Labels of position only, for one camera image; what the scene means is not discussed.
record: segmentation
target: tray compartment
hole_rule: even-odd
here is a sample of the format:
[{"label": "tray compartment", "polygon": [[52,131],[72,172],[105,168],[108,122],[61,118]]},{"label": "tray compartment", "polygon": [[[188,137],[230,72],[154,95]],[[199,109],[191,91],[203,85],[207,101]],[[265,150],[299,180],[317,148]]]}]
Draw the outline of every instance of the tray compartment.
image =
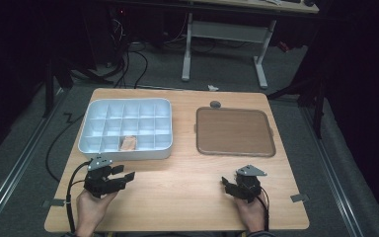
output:
[{"label": "tray compartment", "polygon": [[138,119],[139,116],[139,107],[138,102],[130,102],[124,106],[124,114],[122,117],[124,119]]},{"label": "tray compartment", "polygon": [[88,110],[87,117],[89,119],[105,119],[107,117],[108,104],[97,103]]},{"label": "tray compartment", "polygon": [[119,131],[121,129],[122,119],[107,119],[104,126],[104,136],[119,136]]},{"label": "tray compartment", "polygon": [[124,118],[120,135],[136,135],[138,133],[138,118]]},{"label": "tray compartment", "polygon": [[155,117],[155,105],[140,104],[139,117],[141,119]]},{"label": "tray compartment", "polygon": [[89,119],[88,125],[84,127],[84,136],[102,136],[104,131],[104,119]]},{"label": "tray compartment", "polygon": [[107,119],[122,119],[124,103],[110,104],[108,106]]},{"label": "tray compartment", "polygon": [[171,145],[170,135],[155,135],[155,149],[166,149]]},{"label": "tray compartment", "polygon": [[138,135],[136,150],[154,150],[155,149],[155,137],[154,135]]},{"label": "tray compartment", "polygon": [[101,136],[86,136],[81,139],[82,150],[89,153],[100,153]]},{"label": "tray compartment", "polygon": [[100,152],[117,152],[119,136],[104,136],[101,143]]},{"label": "tray compartment", "polygon": [[168,118],[155,119],[155,134],[170,134],[171,123]]},{"label": "tray compartment", "polygon": [[168,109],[168,101],[162,101],[155,104],[155,117],[156,118],[170,118],[171,110]]},{"label": "tray compartment", "polygon": [[138,122],[138,133],[150,135],[155,132],[155,120],[153,118],[141,118]]}]

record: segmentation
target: wooden table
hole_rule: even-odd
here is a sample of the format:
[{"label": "wooden table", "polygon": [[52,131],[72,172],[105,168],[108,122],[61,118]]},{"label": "wooden table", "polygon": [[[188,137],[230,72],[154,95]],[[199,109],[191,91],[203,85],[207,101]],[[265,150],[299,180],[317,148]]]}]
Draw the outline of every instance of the wooden table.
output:
[{"label": "wooden table", "polygon": [[[233,198],[224,193],[221,177],[233,181],[235,171],[252,164],[267,172],[260,177],[270,200],[270,229],[305,229],[309,220],[301,201],[272,112],[264,94],[158,91],[132,89],[97,89],[97,99],[165,98],[171,102],[174,142],[171,156],[163,160],[124,161],[125,170],[135,171],[134,181],[127,184],[113,200],[100,231],[229,231],[243,230]],[[195,147],[195,111],[219,101],[222,108],[261,110],[266,113],[273,131],[276,154],[270,158],[211,156],[200,154]],[[87,158],[78,150],[78,137],[63,172],[55,198],[65,199],[73,171]],[[76,180],[83,180],[82,169]],[[76,218],[77,197],[82,185],[72,188],[73,212]],[[44,225],[50,232],[69,231],[65,207],[50,208]]]}]

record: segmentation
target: square tray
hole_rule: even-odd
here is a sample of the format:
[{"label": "square tray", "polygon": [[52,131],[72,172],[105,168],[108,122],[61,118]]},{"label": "square tray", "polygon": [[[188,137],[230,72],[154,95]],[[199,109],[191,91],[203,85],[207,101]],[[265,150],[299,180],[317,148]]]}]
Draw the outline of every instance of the square tray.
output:
[{"label": "square tray", "polygon": [[[78,148],[88,158],[165,159],[171,155],[172,134],[166,99],[97,100],[88,106]],[[120,150],[127,136],[136,138],[134,150]]]},{"label": "square tray", "polygon": [[257,110],[199,108],[196,148],[206,155],[275,155],[266,114]]}]

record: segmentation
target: white plastic tray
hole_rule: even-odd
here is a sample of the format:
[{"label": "white plastic tray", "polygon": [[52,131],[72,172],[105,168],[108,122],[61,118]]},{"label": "white plastic tray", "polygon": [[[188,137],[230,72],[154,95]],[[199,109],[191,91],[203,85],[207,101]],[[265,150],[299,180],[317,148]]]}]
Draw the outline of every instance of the white plastic tray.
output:
[{"label": "white plastic tray", "polygon": [[[88,158],[164,159],[171,155],[172,134],[166,99],[97,100],[88,106],[78,148]],[[121,151],[128,135],[136,137],[135,150]]]}]

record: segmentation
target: brown tray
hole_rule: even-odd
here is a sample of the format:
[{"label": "brown tray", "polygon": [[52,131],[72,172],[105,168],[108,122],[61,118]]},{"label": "brown tray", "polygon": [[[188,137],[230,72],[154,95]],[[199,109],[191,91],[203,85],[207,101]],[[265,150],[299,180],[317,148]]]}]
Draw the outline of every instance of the brown tray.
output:
[{"label": "brown tray", "polygon": [[196,111],[196,148],[207,155],[275,155],[272,130],[262,111],[213,109]]}]

